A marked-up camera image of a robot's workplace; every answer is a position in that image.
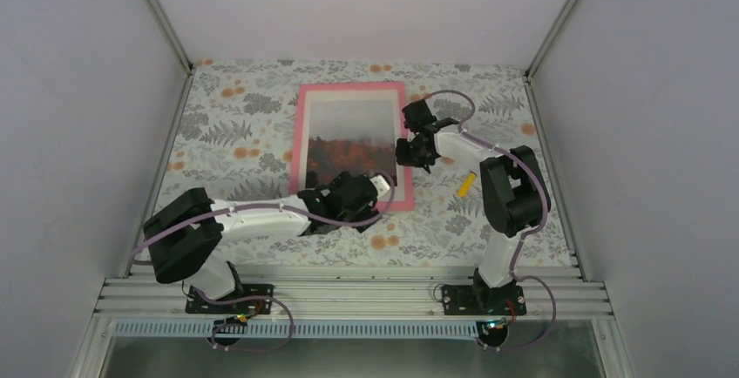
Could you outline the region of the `pink wooden photo frame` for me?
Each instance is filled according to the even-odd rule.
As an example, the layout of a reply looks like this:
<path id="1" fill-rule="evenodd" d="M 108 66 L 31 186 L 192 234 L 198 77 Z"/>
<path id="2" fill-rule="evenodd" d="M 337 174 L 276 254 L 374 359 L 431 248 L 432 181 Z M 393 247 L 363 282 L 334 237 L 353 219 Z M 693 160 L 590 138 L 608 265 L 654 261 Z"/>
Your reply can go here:
<path id="1" fill-rule="evenodd" d="M 404 119 L 401 113 L 402 108 L 407 105 L 405 86 L 402 82 L 303 84 L 300 86 L 297 99 L 290 178 L 290 191 L 292 193 L 306 189 L 304 186 L 304 171 L 306 165 L 305 150 L 308 143 L 308 104 L 311 101 L 360 99 L 381 99 L 393 102 L 397 113 L 395 117 L 396 141 L 408 136 L 408 130 L 403 126 Z M 389 210 L 392 212 L 411 211 L 415 208 L 411 169 L 397 164 L 397 175 L 399 184 L 393 184 L 396 192 Z"/>

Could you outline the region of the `yellow handled screwdriver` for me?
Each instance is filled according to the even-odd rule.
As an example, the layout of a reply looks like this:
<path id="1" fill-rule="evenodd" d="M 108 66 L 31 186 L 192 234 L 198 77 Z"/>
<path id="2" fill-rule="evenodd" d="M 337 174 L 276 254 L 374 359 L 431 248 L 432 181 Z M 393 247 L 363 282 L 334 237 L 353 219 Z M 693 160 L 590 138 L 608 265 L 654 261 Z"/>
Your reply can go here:
<path id="1" fill-rule="evenodd" d="M 461 186 L 457 189 L 457 196 L 459 198 L 464 198 L 468 195 L 469 191 L 471 190 L 471 187 L 473 186 L 475 180 L 477 178 L 477 174 L 474 172 L 469 172 L 464 179 Z"/>

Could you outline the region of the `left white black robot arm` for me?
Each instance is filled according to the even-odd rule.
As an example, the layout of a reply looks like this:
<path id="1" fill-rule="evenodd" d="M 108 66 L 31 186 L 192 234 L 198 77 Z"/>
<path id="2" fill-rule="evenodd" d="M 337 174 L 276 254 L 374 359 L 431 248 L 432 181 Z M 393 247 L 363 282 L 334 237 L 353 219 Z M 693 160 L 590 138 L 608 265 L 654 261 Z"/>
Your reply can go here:
<path id="1" fill-rule="evenodd" d="M 280 199 L 212 199 L 202 187 L 183 192 L 144 222 L 145 240 L 135 253 L 148 252 L 156 281 L 186 282 L 222 313 L 242 301 L 234 265 L 216 249 L 228 241 L 266 236 L 324 235 L 340 227 L 363 231 L 377 222 L 381 199 L 394 199 L 386 173 L 341 172 L 332 181 Z"/>

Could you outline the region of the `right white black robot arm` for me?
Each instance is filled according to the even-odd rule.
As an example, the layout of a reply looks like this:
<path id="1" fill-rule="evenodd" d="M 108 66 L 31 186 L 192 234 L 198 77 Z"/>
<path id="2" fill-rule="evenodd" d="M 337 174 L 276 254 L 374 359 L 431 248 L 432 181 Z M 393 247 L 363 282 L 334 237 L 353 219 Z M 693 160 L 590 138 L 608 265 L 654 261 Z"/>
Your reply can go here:
<path id="1" fill-rule="evenodd" d="M 428 171 L 440 158 L 463 165 L 480 182 L 481 199 L 492 233 L 471 285 L 473 306 L 494 314 L 515 287 L 515 266 L 525 238 L 546 222 L 550 198 L 533 150 L 505 150 L 470 134 L 462 122 L 432 115 L 423 100 L 402 109 L 412 133 L 396 145 L 399 165 Z"/>

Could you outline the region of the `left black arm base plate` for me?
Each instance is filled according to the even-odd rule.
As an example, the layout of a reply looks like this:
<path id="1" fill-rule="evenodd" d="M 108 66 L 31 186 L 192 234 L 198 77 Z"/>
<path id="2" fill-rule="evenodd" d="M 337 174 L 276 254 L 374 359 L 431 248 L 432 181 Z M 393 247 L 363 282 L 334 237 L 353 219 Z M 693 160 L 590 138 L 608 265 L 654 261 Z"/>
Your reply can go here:
<path id="1" fill-rule="evenodd" d="M 275 286 L 272 284 L 241 284 L 241 292 L 234 291 L 219 300 L 219 304 L 207 302 L 202 298 L 194 287 L 190 287 L 187 293 L 185 312 L 187 314 L 213 314 L 213 315 L 245 315 L 247 317 L 257 314 L 269 314 L 271 303 L 265 300 L 248 300 L 233 302 L 242 297 L 263 296 L 272 297 Z"/>

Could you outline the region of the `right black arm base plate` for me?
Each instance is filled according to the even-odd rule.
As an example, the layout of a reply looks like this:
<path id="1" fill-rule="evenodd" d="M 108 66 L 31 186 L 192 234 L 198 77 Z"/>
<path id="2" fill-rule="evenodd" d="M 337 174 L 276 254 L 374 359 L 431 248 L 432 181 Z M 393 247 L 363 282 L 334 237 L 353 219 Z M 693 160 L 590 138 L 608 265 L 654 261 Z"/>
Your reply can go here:
<path id="1" fill-rule="evenodd" d="M 441 303 L 449 316 L 526 315 L 523 288 L 515 282 L 503 287 L 442 285 Z"/>

